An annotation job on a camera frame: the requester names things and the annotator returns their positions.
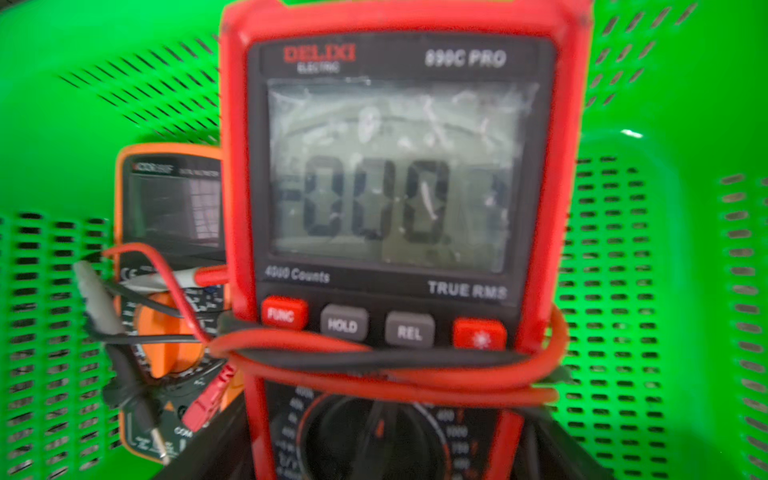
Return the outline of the green plastic basket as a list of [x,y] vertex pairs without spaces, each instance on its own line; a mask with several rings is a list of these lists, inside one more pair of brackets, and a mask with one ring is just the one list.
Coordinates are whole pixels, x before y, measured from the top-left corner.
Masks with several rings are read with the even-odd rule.
[[[220,1],[1,5],[1,475],[149,479],[73,263],[118,152],[219,140]],[[767,475],[767,5],[598,1],[554,417],[619,479]]]

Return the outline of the red small Delixi multimeter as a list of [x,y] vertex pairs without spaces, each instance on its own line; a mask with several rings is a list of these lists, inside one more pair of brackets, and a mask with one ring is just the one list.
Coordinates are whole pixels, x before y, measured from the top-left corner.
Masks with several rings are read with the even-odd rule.
[[220,34],[232,307],[259,479],[522,479],[589,1],[239,1]]

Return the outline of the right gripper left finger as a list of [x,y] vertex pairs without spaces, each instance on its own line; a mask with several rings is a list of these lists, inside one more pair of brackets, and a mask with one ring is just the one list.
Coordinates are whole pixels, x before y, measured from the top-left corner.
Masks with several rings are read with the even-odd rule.
[[252,449],[243,396],[202,430],[155,480],[243,480],[252,478]]

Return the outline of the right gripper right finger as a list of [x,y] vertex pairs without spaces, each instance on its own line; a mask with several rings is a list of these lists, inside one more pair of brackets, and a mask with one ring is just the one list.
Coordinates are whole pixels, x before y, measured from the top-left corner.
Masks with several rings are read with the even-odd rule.
[[521,436],[521,478],[612,480],[612,473],[555,420],[529,419]]

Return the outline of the orange multimeter tall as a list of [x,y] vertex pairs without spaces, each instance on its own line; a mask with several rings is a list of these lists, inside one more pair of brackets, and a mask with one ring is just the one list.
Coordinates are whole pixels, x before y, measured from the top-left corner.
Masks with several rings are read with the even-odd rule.
[[93,253],[74,266],[85,329],[111,362],[104,401],[119,412],[122,445],[168,464],[242,391],[212,356],[230,306],[221,151],[144,143],[120,151],[115,172],[113,276]]

